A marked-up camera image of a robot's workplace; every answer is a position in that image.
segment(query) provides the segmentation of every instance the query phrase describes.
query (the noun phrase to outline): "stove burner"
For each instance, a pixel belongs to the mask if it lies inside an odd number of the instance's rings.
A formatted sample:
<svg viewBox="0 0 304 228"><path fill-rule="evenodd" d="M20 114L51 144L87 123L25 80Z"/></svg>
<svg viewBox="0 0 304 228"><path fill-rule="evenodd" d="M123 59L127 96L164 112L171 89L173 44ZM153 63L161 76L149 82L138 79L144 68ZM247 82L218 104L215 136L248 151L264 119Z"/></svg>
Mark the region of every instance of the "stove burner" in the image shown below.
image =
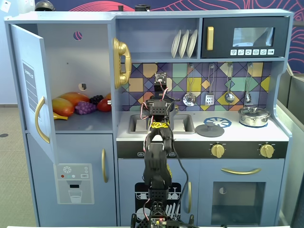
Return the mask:
<svg viewBox="0 0 304 228"><path fill-rule="evenodd" d="M205 119L204 124L206 123L214 123L215 125L218 125L222 128L225 127L230 127L231 126L231 121L222 117L210 117Z"/></svg>
<svg viewBox="0 0 304 228"><path fill-rule="evenodd" d="M239 123L245 127L252 127L252 128L261 128L261 127L266 127L268 125L268 123L266 123L264 126L253 127L253 126L248 126L248 125L242 124L241 122L239 122Z"/></svg>

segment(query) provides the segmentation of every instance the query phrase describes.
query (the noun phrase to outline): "spatula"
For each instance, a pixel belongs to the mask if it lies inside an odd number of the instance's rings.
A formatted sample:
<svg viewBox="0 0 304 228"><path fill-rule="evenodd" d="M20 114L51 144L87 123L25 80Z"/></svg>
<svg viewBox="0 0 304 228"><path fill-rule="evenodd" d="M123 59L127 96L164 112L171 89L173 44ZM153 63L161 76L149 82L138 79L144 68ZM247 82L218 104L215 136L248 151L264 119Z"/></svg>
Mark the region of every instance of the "spatula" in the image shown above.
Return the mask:
<svg viewBox="0 0 304 228"><path fill-rule="evenodd" d="M213 69L212 82L210 83L210 69ZM214 94L212 92L212 84L214 81L214 64L209 65L208 82L209 82L209 93L206 94L205 105L214 105Z"/></svg>

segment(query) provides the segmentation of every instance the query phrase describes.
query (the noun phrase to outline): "yellow tape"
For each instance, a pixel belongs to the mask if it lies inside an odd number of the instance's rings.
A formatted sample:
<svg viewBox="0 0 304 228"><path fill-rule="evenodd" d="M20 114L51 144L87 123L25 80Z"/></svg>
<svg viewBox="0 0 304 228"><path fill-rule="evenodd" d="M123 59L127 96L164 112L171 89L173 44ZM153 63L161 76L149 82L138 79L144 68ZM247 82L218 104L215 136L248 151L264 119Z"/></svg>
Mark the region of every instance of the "yellow tape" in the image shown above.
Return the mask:
<svg viewBox="0 0 304 228"><path fill-rule="evenodd" d="M169 173L170 173L170 176L171 176L171 178L172 178L172 172L171 172L171 170L170 170L170 166L169 166L168 163L167 163L167 169L168 169L168 171L169 171Z"/></svg>
<svg viewBox="0 0 304 228"><path fill-rule="evenodd" d="M153 122L151 125L151 128L168 128L166 123L160 123L160 122Z"/></svg>

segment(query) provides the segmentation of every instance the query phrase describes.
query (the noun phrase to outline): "stove knob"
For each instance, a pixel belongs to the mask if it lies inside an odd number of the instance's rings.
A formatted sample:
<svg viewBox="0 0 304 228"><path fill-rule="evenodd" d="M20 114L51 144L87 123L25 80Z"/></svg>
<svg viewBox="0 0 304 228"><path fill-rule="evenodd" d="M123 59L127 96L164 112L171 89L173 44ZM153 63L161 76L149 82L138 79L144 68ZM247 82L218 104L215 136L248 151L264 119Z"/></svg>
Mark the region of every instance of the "stove knob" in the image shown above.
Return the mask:
<svg viewBox="0 0 304 228"><path fill-rule="evenodd" d="M267 158L271 158L273 153L274 153L274 148L272 145L269 144L265 144L263 146L261 146L260 148L260 153L262 156L267 157Z"/></svg>
<svg viewBox="0 0 304 228"><path fill-rule="evenodd" d="M211 147L211 153L217 158L221 158L225 152L225 148L221 144L215 144Z"/></svg>

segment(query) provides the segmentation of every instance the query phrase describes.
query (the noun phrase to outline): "microwave buttons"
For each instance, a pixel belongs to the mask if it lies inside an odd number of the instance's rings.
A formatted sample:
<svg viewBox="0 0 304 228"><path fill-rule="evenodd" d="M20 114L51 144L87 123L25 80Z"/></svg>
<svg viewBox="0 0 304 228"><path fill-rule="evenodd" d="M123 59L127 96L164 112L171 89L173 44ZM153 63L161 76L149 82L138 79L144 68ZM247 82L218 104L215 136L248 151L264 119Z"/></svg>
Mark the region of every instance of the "microwave buttons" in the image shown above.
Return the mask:
<svg viewBox="0 0 304 228"><path fill-rule="evenodd" d="M244 55L245 50L244 49L239 49L237 50L237 55L238 56L243 56Z"/></svg>
<svg viewBox="0 0 304 228"><path fill-rule="evenodd" d="M268 49L267 54L268 55L274 55L275 54L275 50L274 49Z"/></svg>
<svg viewBox="0 0 304 228"><path fill-rule="evenodd" d="M252 54L253 54L254 56L258 56L259 53L260 53L260 50L259 50L259 49L253 49Z"/></svg>
<svg viewBox="0 0 304 228"><path fill-rule="evenodd" d="M246 55L246 56L250 56L251 53L252 53L252 50L251 50L251 49L246 49L246 51L245 51L245 55Z"/></svg>
<svg viewBox="0 0 304 228"><path fill-rule="evenodd" d="M267 54L267 49L261 49L261 53L260 53L261 55L266 55Z"/></svg>
<svg viewBox="0 0 304 228"><path fill-rule="evenodd" d="M238 53L238 50L236 50L236 49L230 50L230 55L231 55L231 56L236 56L237 53Z"/></svg>

